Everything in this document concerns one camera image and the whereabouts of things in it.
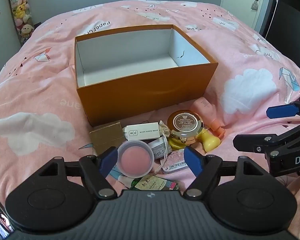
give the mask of pink bedspread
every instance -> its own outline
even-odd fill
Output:
[[[132,25],[175,24],[206,49],[219,66],[205,97],[215,105],[227,129],[210,152],[224,160],[247,155],[267,169],[263,155],[237,152],[238,133],[281,134],[300,117],[270,120],[269,106],[300,97],[300,69],[258,33],[219,6],[195,2],[149,0],[95,5],[55,16],[33,33],[0,72],[0,200],[55,156],[77,161],[92,153],[91,127],[76,93],[74,37]],[[122,121],[122,126],[167,120],[191,102]],[[204,153],[200,144],[196,148]],[[194,179],[189,169],[162,175],[185,189]],[[108,176],[118,192],[123,185]],[[300,236],[299,209],[290,231]]]

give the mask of pink blush compact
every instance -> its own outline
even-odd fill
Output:
[[[153,151],[145,142],[126,141],[118,148],[117,166],[128,177],[140,178],[148,174],[153,163]]]
[[[121,166],[129,174],[144,174],[149,169],[150,164],[150,155],[142,147],[132,146],[122,153]]]

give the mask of pink tube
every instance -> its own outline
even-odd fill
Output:
[[[216,109],[204,97],[198,98],[192,104],[191,111],[197,113],[203,121],[203,124],[210,127],[219,138],[223,138],[226,130],[221,127],[220,121],[217,119]]]

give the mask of gold jar lid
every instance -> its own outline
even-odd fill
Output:
[[[203,122],[196,113],[190,110],[179,110],[169,116],[167,126],[171,137],[189,145],[200,135]]]

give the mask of open cardboard box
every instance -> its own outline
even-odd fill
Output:
[[[77,92],[92,126],[199,98],[217,66],[175,25],[75,38]]]

